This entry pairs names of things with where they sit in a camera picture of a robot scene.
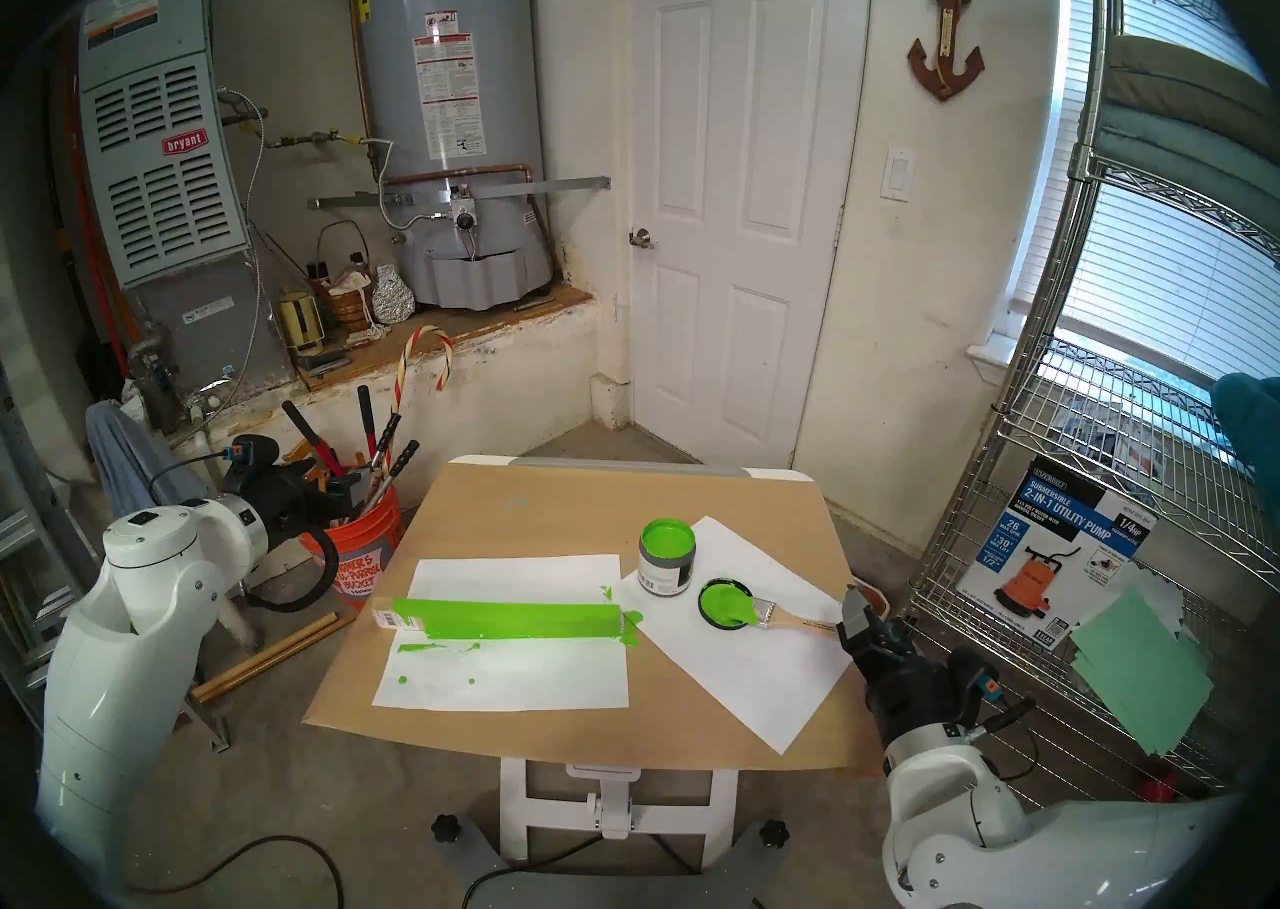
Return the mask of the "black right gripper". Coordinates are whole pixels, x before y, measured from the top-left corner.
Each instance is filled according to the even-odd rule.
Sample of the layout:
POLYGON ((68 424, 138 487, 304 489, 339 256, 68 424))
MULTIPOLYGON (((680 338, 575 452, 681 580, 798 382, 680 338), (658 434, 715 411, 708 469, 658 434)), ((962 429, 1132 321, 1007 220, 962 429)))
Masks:
POLYGON ((864 702, 882 746, 925 726, 973 730, 989 693, 1001 693, 998 670, 986 657, 969 648, 951 650, 946 662, 925 657, 895 621, 877 613, 859 585, 847 586, 836 630, 865 682, 864 702))

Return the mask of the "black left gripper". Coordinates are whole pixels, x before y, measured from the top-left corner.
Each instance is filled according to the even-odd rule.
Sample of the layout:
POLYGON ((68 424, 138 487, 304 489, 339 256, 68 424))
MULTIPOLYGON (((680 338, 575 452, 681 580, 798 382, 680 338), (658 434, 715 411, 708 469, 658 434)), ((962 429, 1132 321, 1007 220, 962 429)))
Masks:
POLYGON ((262 521, 269 544, 358 516, 366 499, 366 474, 329 475, 320 489, 307 475, 325 462, 315 454, 278 462, 278 443, 265 435, 237 435, 225 448, 225 492, 243 499, 262 521))

